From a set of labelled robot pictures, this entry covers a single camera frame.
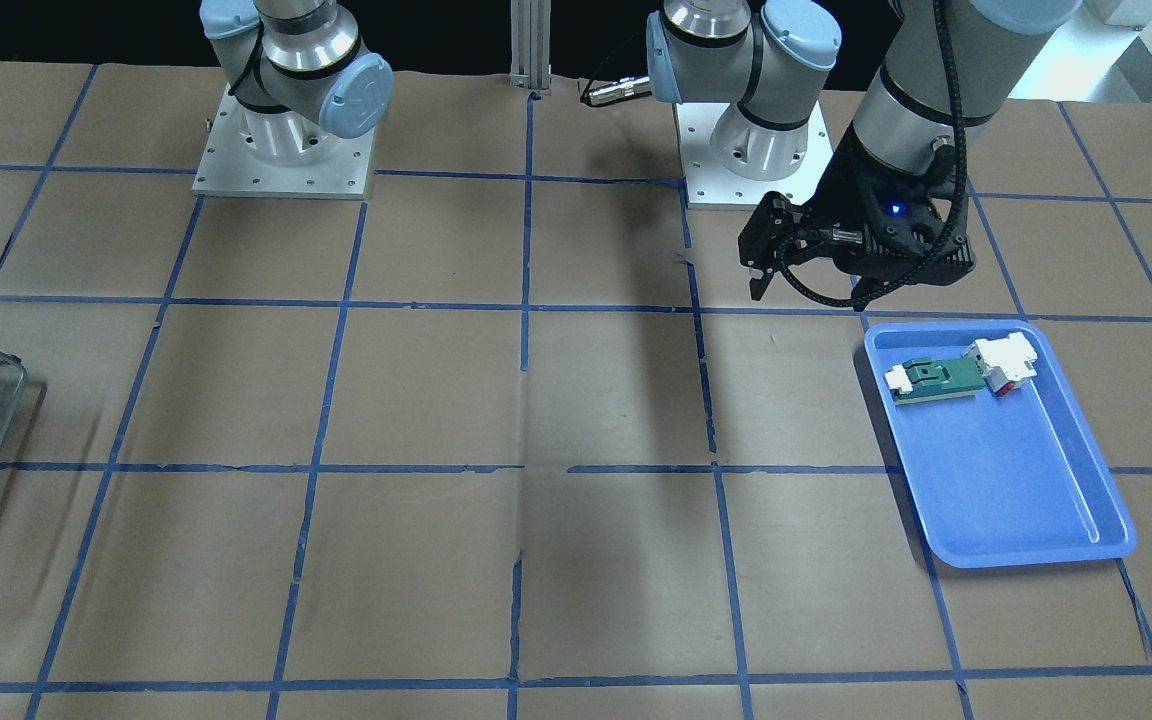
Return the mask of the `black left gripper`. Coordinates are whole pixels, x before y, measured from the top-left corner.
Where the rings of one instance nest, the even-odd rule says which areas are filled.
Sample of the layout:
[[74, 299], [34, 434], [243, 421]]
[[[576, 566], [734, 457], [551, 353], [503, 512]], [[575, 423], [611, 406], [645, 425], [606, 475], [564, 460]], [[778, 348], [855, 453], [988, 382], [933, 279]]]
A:
[[929, 169], [909, 174], [870, 156], [852, 129], [846, 131], [812, 199], [795, 204], [786, 194], [767, 192], [738, 234], [738, 260], [750, 274], [750, 297], [761, 301], [778, 273], [783, 243], [796, 243], [804, 217], [810, 225], [838, 225], [861, 233], [861, 247], [832, 252], [838, 270], [859, 275], [850, 304], [863, 313], [876, 300], [896, 291], [897, 278], [918, 264], [942, 232], [948, 241], [915, 285], [954, 285], [977, 266], [967, 232], [967, 200], [954, 197], [957, 149], [952, 141], [934, 147]]

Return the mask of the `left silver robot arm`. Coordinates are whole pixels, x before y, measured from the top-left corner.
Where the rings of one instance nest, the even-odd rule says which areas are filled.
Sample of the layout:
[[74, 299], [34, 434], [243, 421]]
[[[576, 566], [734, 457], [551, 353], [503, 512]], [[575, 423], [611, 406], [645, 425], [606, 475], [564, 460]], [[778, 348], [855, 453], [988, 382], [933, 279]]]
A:
[[[902, 1], [901, 23], [812, 196], [764, 194], [738, 234], [751, 300], [781, 275], [805, 300], [864, 310], [977, 268], [968, 152], [1079, 3]], [[719, 103], [710, 149], [723, 169], [794, 169], [838, 65], [844, 29], [814, 1], [666, 1], [646, 18], [658, 100]]]

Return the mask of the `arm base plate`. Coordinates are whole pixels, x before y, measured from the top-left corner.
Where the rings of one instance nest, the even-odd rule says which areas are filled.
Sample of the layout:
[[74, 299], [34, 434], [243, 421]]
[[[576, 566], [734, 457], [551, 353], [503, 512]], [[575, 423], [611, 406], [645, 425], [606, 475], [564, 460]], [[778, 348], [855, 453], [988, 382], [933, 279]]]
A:
[[366, 200], [376, 129], [339, 138], [293, 111], [256, 113], [221, 91], [195, 173], [198, 196]]
[[691, 209], [755, 209], [773, 191], [805, 202], [833, 154], [820, 105], [791, 131], [751, 124], [727, 103], [679, 104], [675, 118]]

